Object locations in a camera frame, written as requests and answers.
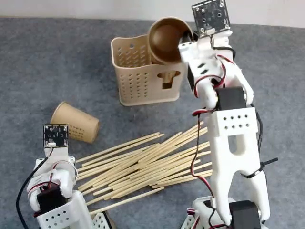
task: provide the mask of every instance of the gray carpet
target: gray carpet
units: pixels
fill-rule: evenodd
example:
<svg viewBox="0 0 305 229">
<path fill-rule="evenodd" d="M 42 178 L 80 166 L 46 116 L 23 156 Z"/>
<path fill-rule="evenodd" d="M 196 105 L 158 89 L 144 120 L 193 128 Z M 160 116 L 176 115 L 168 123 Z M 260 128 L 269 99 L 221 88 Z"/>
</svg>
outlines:
<svg viewBox="0 0 305 229">
<path fill-rule="evenodd" d="M 169 136 L 195 125 L 190 114 L 200 103 L 186 81 L 180 99 L 173 103 L 134 107 L 119 103 L 110 41 L 116 36 L 145 34 L 150 25 L 143 21 L 0 19 L 0 228 L 21 228 L 15 198 L 35 159 L 43 157 L 41 127 L 61 101 L 102 123 L 94 144 L 70 141 L 70 154 L 77 158 L 156 131 Z M 236 62 L 254 89 L 264 122 L 261 158 L 280 158 L 265 168 L 272 213 L 266 225 L 303 228 L 305 29 L 234 25 L 233 31 Z M 109 214 L 119 229 L 177 229 L 185 209 L 205 195 L 207 189 L 197 180 L 168 187 Z M 230 195 L 237 200 L 247 198 L 240 176 L 235 176 Z M 37 229 L 26 194 L 20 205 L 29 227 Z"/>
</svg>

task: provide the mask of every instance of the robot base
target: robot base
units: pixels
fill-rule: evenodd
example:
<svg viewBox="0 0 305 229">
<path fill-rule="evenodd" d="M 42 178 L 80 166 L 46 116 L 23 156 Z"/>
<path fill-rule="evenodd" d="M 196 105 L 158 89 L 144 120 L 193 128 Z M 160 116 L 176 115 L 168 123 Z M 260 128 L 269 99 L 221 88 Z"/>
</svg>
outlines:
<svg viewBox="0 0 305 229">
<path fill-rule="evenodd" d="M 74 191 L 69 202 L 37 217 L 41 229 L 112 229 L 105 213 L 91 219 L 86 202 L 79 191 Z"/>
<path fill-rule="evenodd" d="M 209 226 L 209 217 L 212 214 L 213 210 L 211 208 L 208 208 L 203 202 L 210 200 L 211 197 L 203 197 L 203 198 L 198 198 L 193 202 L 193 208 L 195 209 L 195 216 L 193 215 L 188 215 L 186 219 L 184 220 L 183 224 L 181 225 L 180 229 L 191 229 L 192 226 L 195 223 L 195 218 L 197 216 L 200 217 L 200 221 L 197 224 L 195 229 L 210 229 Z M 229 198 L 229 202 L 235 202 L 234 199 Z M 211 224 L 212 225 L 221 225 L 223 224 L 223 221 L 220 219 L 217 211 L 215 211 L 212 219 L 211 219 Z M 261 224 L 261 229 L 268 229 L 264 224 Z"/>
</svg>

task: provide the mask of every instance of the perforated basket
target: perforated basket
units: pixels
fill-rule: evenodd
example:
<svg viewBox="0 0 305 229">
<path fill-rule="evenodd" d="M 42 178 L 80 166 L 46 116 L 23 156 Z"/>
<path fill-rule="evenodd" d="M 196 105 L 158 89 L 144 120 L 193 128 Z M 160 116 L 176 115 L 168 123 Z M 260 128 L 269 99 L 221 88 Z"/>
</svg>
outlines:
<svg viewBox="0 0 305 229">
<path fill-rule="evenodd" d="M 124 106 L 169 102 L 179 98 L 185 64 L 151 64 L 147 35 L 115 38 L 111 49 L 120 101 Z"/>
</svg>

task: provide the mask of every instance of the beige utensil holder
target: beige utensil holder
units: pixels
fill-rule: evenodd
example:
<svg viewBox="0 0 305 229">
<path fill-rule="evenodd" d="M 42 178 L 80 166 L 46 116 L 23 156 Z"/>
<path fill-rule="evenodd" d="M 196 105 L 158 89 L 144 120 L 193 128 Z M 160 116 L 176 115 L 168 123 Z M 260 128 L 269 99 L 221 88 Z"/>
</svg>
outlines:
<svg viewBox="0 0 305 229">
<path fill-rule="evenodd" d="M 62 102 L 58 105 L 51 119 L 51 124 L 68 124 L 69 137 L 92 143 L 99 131 L 100 121 L 67 104 Z"/>
<path fill-rule="evenodd" d="M 112 63 L 120 101 L 124 106 L 169 102 L 179 98 L 185 64 L 151 64 L 147 41 L 147 35 L 143 35 L 115 38 L 111 42 Z"/>
</svg>

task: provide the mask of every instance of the red wire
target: red wire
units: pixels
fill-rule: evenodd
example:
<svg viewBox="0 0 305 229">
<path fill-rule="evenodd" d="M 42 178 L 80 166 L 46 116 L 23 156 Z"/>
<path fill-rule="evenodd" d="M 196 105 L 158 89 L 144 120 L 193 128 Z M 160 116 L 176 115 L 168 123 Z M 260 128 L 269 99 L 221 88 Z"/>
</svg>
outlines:
<svg viewBox="0 0 305 229">
<path fill-rule="evenodd" d="M 197 224 L 199 223 L 199 219 L 200 219 L 200 217 L 198 216 L 191 229 L 195 229 L 197 227 Z"/>
<path fill-rule="evenodd" d="M 225 227 L 225 224 L 218 224 L 218 225 L 214 225 L 213 227 L 210 227 L 209 229 L 213 229 L 213 228 L 221 228 L 221 227 Z"/>
<path fill-rule="evenodd" d="M 217 55 L 217 56 L 223 58 L 224 60 L 226 60 L 226 61 L 228 61 L 228 62 L 230 62 L 230 63 L 232 63 L 232 64 L 235 64 L 233 61 L 231 61 L 230 59 L 226 58 L 225 56 L 222 56 L 222 55 Z M 223 77 L 220 77 L 220 76 L 218 76 L 218 75 L 205 75 L 205 76 L 202 76 L 201 78 L 199 78 L 199 79 L 196 81 L 196 83 L 195 83 L 195 85 L 194 85 L 194 95 L 195 95 L 196 98 L 198 98 L 197 84 L 198 84 L 201 80 L 204 80 L 204 79 L 206 79 L 206 78 L 213 78 L 213 77 L 220 79 L 220 82 L 219 82 L 218 84 L 214 85 L 213 88 L 220 87 L 220 86 L 224 83 L 224 80 L 225 80 L 225 77 L 226 77 L 226 68 L 225 68 L 225 65 L 224 65 L 222 62 L 221 62 L 221 67 L 222 67 L 222 69 L 223 69 L 223 71 L 224 71 Z"/>
<path fill-rule="evenodd" d="M 200 78 L 196 81 L 196 83 L 195 83 L 195 85 L 194 85 L 194 95 L 195 95 L 196 98 L 198 98 L 197 84 L 198 84 L 201 80 L 204 80 L 204 79 L 207 79 L 207 78 L 213 78 L 213 77 L 222 80 L 222 78 L 221 78 L 220 76 L 218 76 L 218 75 L 204 75 L 204 76 L 200 77 Z"/>
<path fill-rule="evenodd" d="M 228 62 L 230 62 L 230 63 L 232 63 L 232 64 L 235 64 L 233 61 L 231 61 L 230 59 L 226 58 L 225 56 L 222 56 L 222 55 L 220 55 L 220 54 L 217 55 L 217 56 L 219 56 L 219 57 L 225 59 L 226 61 L 228 61 Z"/>
<path fill-rule="evenodd" d="M 209 182 L 202 176 L 198 176 L 194 173 L 194 162 L 197 158 L 197 154 L 198 154 L 198 149 L 199 149 L 199 131 L 200 131 L 200 114 L 198 114 L 198 133 L 197 133 L 197 150 L 196 150 L 196 153 L 195 153 L 195 156 L 192 160 L 192 163 L 191 163 L 191 175 L 193 177 L 196 177 L 198 179 L 200 179 L 202 182 L 204 182 L 204 184 L 207 186 L 207 188 L 209 189 L 210 193 L 211 193 L 211 196 L 214 198 L 214 194 L 213 194 L 213 191 L 211 189 L 211 186 L 209 184 Z"/>
</svg>

